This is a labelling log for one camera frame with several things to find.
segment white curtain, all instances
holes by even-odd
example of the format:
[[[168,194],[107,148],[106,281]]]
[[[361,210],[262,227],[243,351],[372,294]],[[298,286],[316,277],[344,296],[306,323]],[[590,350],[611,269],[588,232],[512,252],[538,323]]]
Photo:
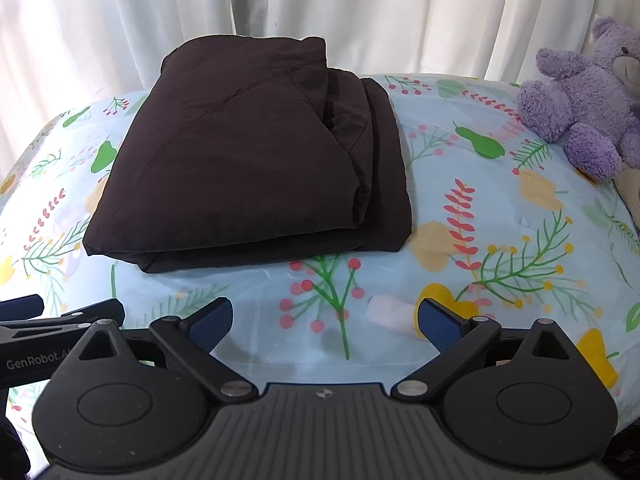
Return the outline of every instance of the white curtain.
[[[151,87],[162,58],[195,36],[315,35],[326,38],[330,65],[360,74],[440,72],[516,81],[538,76],[539,47],[580,50],[587,44],[595,3],[0,0],[0,178],[54,115]]]

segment teddy bear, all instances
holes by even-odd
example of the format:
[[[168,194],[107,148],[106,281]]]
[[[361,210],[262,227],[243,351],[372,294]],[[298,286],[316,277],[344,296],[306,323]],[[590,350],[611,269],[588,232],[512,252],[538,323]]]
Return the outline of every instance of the teddy bear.
[[[569,161],[600,181],[623,162],[640,169],[640,31],[599,18],[593,38],[593,60],[541,48],[538,69],[553,79],[524,82],[516,102],[525,126],[546,142],[562,137]]]

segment teddy bear's ear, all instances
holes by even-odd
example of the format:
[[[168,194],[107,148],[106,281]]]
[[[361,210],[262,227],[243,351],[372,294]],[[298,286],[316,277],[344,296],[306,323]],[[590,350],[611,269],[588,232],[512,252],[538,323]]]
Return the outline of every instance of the teddy bear's ear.
[[[606,18],[598,18],[593,22],[593,39],[597,40],[605,32],[616,24],[616,20],[607,16]]]

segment bed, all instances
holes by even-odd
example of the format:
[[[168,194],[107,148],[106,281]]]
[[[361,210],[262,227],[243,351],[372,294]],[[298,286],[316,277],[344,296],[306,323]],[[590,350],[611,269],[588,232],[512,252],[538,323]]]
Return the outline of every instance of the bed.
[[[2,183],[0,300],[38,293],[46,316],[58,316],[118,298],[125,327],[140,328],[226,296],[233,328],[214,354],[261,388],[391,386],[437,354],[414,326],[424,297],[509,327],[551,317],[609,389],[618,429],[636,420],[640,241],[614,187],[586,179],[521,124],[515,84],[373,77],[398,118],[412,201],[414,230],[399,253],[167,274],[86,256],[82,234],[148,93],[137,91],[54,118]],[[158,214],[169,207],[167,194]],[[34,471],[46,464],[30,424],[43,387],[12,389],[7,409]]]

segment teddy bear's leg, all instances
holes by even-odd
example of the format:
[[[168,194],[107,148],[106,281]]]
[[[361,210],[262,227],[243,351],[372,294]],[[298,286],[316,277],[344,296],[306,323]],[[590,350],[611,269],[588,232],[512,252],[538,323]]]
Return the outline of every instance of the teddy bear's leg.
[[[593,180],[610,180],[622,168],[613,142],[584,123],[575,123],[564,144],[566,156],[576,168]]]
[[[516,102],[522,123],[546,142],[556,142],[574,122],[569,97],[553,83],[525,81]]]
[[[626,128],[620,141],[622,160],[630,167],[640,170],[640,123],[633,121]]]

